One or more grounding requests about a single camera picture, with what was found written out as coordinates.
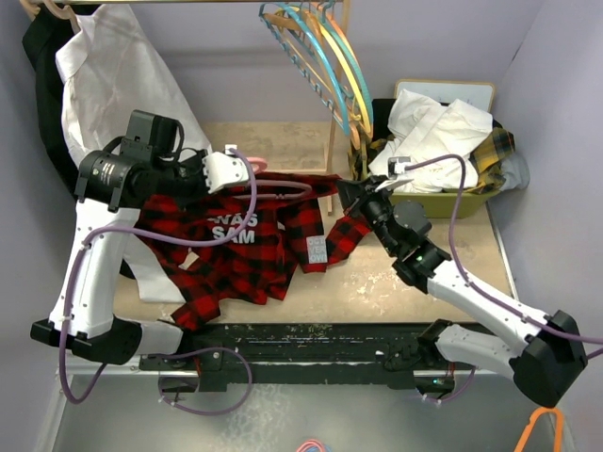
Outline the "pink plastic hanger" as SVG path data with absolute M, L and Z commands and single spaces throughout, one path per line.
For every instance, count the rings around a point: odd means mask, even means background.
M 259 201 L 295 201 L 310 195 L 312 192 L 312 187 L 309 184 L 298 181 L 259 176 L 256 177 L 255 181 L 257 185 L 257 199 Z M 248 200 L 251 197 L 249 184 L 229 187 L 224 189 L 224 192 L 235 199 Z

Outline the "red black plaid shirt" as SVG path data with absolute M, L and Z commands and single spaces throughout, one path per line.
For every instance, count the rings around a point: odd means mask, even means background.
M 197 201 L 155 195 L 143 207 L 139 229 L 190 241 L 215 240 L 192 248 L 131 237 L 124 255 L 144 302 L 171 302 L 175 324 L 197 330 L 220 316 L 223 299 L 263 305 L 282 300 L 297 269 L 323 273 L 346 260 L 369 232 L 367 222 L 344 216 L 324 229 L 319 199 L 335 194 L 336 175 L 262 172 L 259 177 L 292 180 L 312 187 L 295 201 L 248 200 L 222 190 Z

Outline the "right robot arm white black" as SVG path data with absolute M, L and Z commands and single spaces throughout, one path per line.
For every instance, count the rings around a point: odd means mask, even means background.
M 344 212 L 367 222 L 408 286 L 443 300 L 487 329 L 478 332 L 438 319 L 419 336 L 429 368 L 466 363 L 513 381 L 532 402 L 554 408 L 588 364 L 576 320 L 513 299 L 457 264 L 428 237 L 419 202 L 392 203 L 385 177 L 336 184 Z

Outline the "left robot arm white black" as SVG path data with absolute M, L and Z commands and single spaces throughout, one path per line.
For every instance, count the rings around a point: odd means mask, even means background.
M 126 244 L 140 209 L 155 194 L 204 194 L 178 166 L 180 121 L 135 110 L 124 136 L 88 153 L 75 187 L 76 230 L 68 270 L 51 314 L 32 324 L 33 340 L 91 362 L 124 364 L 160 354 L 173 369 L 190 365 L 193 345 L 167 321 L 118 318 L 113 306 Z

